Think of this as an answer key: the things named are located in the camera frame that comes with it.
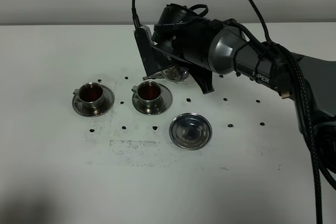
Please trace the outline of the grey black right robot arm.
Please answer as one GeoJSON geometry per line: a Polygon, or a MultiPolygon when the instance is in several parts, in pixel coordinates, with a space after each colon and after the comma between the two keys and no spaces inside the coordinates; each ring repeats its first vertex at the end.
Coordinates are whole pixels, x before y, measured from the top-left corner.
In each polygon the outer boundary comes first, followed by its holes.
{"type": "Polygon", "coordinates": [[[209,20],[206,5],[169,4],[154,27],[144,57],[147,75],[173,65],[186,68],[203,93],[213,92],[212,75],[236,72],[295,101],[297,113],[319,135],[335,133],[335,62],[288,52],[259,42],[234,19],[209,20]]]}

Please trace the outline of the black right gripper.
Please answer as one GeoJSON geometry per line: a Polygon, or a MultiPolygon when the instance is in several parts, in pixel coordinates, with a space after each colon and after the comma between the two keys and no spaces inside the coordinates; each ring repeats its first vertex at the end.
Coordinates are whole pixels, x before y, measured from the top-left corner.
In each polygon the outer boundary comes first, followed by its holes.
{"type": "Polygon", "coordinates": [[[151,46],[158,58],[150,61],[149,73],[166,69],[170,63],[168,57],[179,63],[196,65],[189,67],[189,73],[200,87],[203,94],[214,91],[212,72],[223,73],[216,69],[209,52],[211,44],[223,29],[223,22],[205,17],[206,5],[198,4],[190,8],[178,4],[166,5],[157,24],[154,25],[151,46]]]}

